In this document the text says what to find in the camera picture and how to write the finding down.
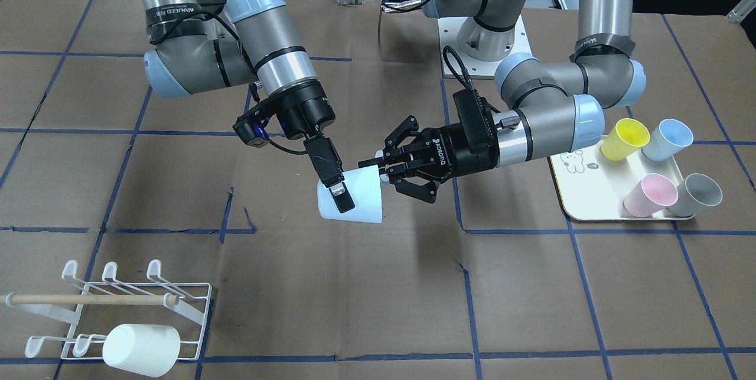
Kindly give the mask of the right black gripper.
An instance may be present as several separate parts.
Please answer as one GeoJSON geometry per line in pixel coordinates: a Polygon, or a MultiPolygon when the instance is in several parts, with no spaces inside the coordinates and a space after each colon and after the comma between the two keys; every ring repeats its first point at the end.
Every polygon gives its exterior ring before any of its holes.
{"type": "Polygon", "coordinates": [[[322,183],[335,183],[329,192],[338,213],[356,207],[343,181],[342,162],[332,140],[323,129],[335,121],[335,113],[318,79],[305,79],[289,89],[279,90],[260,103],[260,112],[276,115],[286,138],[304,138],[304,146],[322,183]]]}

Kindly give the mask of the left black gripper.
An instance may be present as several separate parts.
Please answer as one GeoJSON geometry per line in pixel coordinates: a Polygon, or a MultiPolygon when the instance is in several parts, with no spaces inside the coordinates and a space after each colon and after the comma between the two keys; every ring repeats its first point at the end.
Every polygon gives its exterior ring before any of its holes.
{"type": "Polygon", "coordinates": [[[408,116],[386,138],[382,156],[362,160],[357,167],[375,165],[381,183],[393,184],[397,192],[413,199],[435,203],[440,184],[496,167],[496,130],[483,123],[419,129],[416,117],[408,116]]]}

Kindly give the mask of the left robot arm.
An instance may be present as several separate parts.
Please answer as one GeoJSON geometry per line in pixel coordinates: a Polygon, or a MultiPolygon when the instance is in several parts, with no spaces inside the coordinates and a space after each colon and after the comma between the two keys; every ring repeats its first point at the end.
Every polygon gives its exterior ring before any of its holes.
{"type": "Polygon", "coordinates": [[[430,18],[464,18],[455,46],[478,61],[497,62],[495,86],[507,106],[497,113],[476,91],[469,71],[452,74],[462,84],[454,103],[459,121],[421,128],[408,116],[385,148],[359,167],[376,165],[396,191],[433,203],[452,178],[520,164],[595,145],[603,111],[636,102],[646,86],[643,66],[631,58],[633,0],[579,0],[578,38],[567,63],[541,63],[511,48],[526,0],[421,0],[430,18]]]}

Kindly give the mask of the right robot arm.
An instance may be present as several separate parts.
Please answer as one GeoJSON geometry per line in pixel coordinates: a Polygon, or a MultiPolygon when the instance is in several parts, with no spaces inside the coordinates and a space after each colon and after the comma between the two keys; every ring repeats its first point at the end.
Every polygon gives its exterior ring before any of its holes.
{"type": "Polygon", "coordinates": [[[261,83],[266,93],[234,124],[252,147],[271,143],[276,117],[289,140],[302,139],[338,212],[354,208],[342,162],[323,129],[335,113],[284,0],[143,0],[149,84],[166,98],[261,83]]]}

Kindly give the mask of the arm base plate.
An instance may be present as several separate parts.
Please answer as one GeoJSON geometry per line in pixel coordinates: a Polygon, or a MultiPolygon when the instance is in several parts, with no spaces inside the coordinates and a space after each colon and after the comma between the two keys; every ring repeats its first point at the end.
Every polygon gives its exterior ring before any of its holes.
{"type": "Polygon", "coordinates": [[[453,48],[475,79],[494,79],[503,59],[532,53],[522,16],[513,29],[501,33],[483,29],[471,17],[440,18],[438,33],[440,48],[453,48]]]}

